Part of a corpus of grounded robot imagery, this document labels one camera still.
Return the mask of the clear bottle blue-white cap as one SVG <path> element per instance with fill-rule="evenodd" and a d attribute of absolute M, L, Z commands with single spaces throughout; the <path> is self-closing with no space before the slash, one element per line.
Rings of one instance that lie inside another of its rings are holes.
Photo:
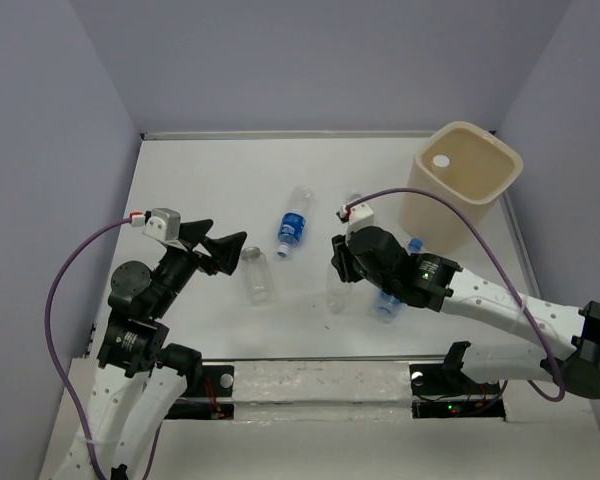
<path fill-rule="evenodd" d="M 356 284 L 343 282 L 336 268 L 329 264 L 326 275 L 326 305 L 334 315 L 350 313 L 356 307 Z"/>

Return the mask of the clear jar metal lid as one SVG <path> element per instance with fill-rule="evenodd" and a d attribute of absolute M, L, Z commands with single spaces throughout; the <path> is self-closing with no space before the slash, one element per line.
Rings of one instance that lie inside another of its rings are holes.
<path fill-rule="evenodd" d="M 244 248 L 240 254 L 239 270 L 251 303 L 258 305 L 268 302 L 273 294 L 273 283 L 262 250 L 258 247 Z"/>

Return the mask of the blue label bottle white cap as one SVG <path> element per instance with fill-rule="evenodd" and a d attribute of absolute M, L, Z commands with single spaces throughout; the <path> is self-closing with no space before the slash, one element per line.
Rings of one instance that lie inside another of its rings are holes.
<path fill-rule="evenodd" d="M 296 186 L 291 192 L 276 235 L 280 258 L 287 258 L 300 244 L 313 199 L 314 192 L 306 186 Z"/>

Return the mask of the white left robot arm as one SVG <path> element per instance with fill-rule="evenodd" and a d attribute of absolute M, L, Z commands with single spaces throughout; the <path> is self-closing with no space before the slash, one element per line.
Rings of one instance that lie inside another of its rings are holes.
<path fill-rule="evenodd" d="M 115 269 L 107 300 L 110 314 L 97 354 L 89 400 L 81 403 L 59 363 L 51 315 L 44 315 L 47 348 L 56 372 L 70 396 L 79 427 L 57 479 L 131 479 L 142 457 L 153 457 L 162 421 L 182 395 L 195 392 L 204 377 L 199 351 L 169 344 L 161 320 L 192 278 L 232 275 L 247 234 L 237 232 L 211 239 L 210 219 L 183 222 L 170 209 L 133 212 L 96 231 L 129 225 L 159 242 L 165 253 L 155 268 L 128 261 Z"/>

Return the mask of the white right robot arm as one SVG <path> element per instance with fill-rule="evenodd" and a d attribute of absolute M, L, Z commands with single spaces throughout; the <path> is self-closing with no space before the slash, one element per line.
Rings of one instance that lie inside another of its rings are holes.
<path fill-rule="evenodd" d="M 600 399 L 599 302 L 576 307 L 522 297 L 453 260 L 410 254 L 377 226 L 336 235 L 331 244 L 331 264 L 345 283 L 366 280 L 410 307 L 465 317 L 527 341 L 523 348 L 489 352 L 470 341 L 453 343 L 440 368 L 448 390 L 519 379 L 562 384 L 570 394 Z"/>

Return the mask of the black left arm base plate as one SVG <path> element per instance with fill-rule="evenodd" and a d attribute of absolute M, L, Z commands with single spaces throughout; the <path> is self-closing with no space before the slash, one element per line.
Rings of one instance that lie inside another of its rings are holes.
<path fill-rule="evenodd" d="M 169 409 L 167 420 L 225 421 L 234 418 L 234 365 L 205 363 L 194 387 L 187 387 Z"/>

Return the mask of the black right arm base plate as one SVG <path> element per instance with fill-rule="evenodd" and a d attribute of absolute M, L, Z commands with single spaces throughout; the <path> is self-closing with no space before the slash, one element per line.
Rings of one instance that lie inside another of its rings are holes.
<path fill-rule="evenodd" d="M 409 365 L 414 419 L 506 419 L 499 383 L 476 383 L 438 363 Z"/>

